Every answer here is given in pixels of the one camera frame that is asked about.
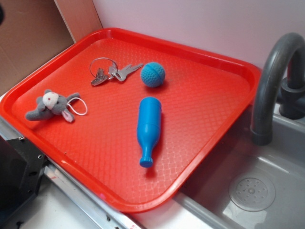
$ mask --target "sink drain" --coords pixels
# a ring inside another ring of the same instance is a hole
[[[261,211],[275,199],[273,183],[258,173],[247,173],[235,178],[229,187],[230,198],[246,211]]]

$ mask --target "sink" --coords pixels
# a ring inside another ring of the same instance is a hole
[[[274,114],[272,142],[256,146],[251,110],[244,111],[180,193],[196,206],[197,215],[222,222],[215,228],[304,228],[305,125]]]

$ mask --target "faucet spout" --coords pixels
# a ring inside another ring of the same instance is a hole
[[[286,69],[287,78],[282,80]],[[272,141],[272,119],[278,93],[283,103],[280,107],[282,116],[296,119],[305,115],[291,106],[305,94],[304,73],[305,41],[297,33],[288,33],[275,44],[263,68],[251,120],[255,144],[263,146]]]

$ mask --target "stuffed animal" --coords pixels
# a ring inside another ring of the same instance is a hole
[[[62,115],[66,121],[71,123],[74,121],[74,115],[67,109],[67,106],[70,106],[69,103],[75,98],[80,99],[80,94],[74,93],[66,98],[48,89],[44,92],[44,96],[37,98],[37,108],[27,112],[25,118],[29,121],[40,121],[50,119],[55,115]]]

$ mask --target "blue plastic bottle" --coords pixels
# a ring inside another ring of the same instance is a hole
[[[146,97],[140,103],[137,127],[138,142],[142,148],[140,165],[149,168],[153,165],[152,151],[160,139],[161,103],[154,97]]]

